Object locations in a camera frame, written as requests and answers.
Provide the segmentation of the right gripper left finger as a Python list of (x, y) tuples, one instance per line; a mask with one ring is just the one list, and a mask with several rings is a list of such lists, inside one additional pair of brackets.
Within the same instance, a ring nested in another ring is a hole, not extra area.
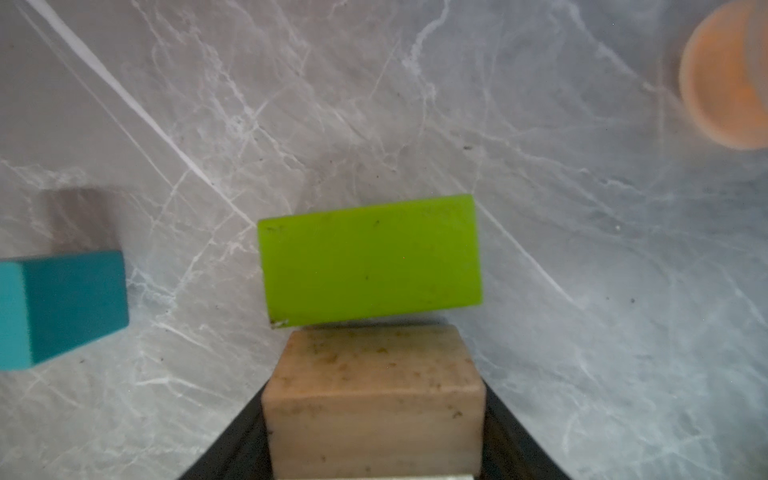
[(269, 479), (268, 431), (263, 386), (213, 445), (180, 479)]

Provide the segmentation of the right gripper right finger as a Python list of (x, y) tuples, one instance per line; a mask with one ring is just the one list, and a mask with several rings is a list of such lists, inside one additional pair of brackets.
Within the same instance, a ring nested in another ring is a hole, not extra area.
[(486, 386), (482, 465), (485, 480), (570, 480), (498, 395)]

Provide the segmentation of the natural wood rectangular block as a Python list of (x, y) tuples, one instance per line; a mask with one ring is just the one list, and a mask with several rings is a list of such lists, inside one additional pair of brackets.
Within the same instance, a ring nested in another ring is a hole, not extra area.
[(476, 476), (486, 397), (454, 326), (295, 331), (261, 398), (273, 474)]

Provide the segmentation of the dark green rectangular block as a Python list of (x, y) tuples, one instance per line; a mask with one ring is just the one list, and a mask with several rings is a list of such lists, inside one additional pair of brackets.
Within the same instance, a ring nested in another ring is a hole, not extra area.
[(478, 305), (471, 195), (262, 219), (270, 323), (303, 327)]

